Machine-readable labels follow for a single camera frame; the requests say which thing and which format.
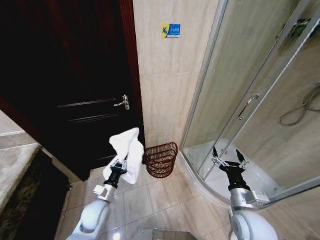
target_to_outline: door handle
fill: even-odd
[[[242,119],[245,118],[244,116],[242,116],[242,114],[244,113],[246,108],[250,105],[250,103],[252,103],[253,100],[258,99],[258,98],[259,98],[258,94],[256,94],[256,95],[254,95],[254,96],[249,98],[249,100],[246,102],[245,106],[243,107],[242,111],[239,113],[238,120],[242,120]]]
[[[130,105],[129,105],[128,96],[127,95],[123,95],[122,98],[123,98],[122,102],[113,104],[113,106],[118,107],[118,106],[124,104],[125,110],[129,110],[130,109]]]

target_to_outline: brown wicker wastebasket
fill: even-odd
[[[174,169],[177,154],[178,147],[174,142],[147,148],[145,150],[147,172],[158,179],[169,176]]]

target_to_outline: glass shower door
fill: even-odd
[[[295,11],[214,144],[220,159],[248,161],[247,184],[277,201],[320,184],[319,6]],[[305,23],[297,30],[297,23]],[[204,181],[228,198],[225,173],[209,161]]]
[[[225,0],[210,60],[182,152],[203,176],[206,160],[257,72],[274,47],[298,0]]]

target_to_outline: dark wooden door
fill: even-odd
[[[144,144],[132,0],[4,0],[0,27],[2,110],[82,180],[110,136]]]

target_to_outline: countertop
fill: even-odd
[[[0,212],[39,149],[38,143],[0,149]]]

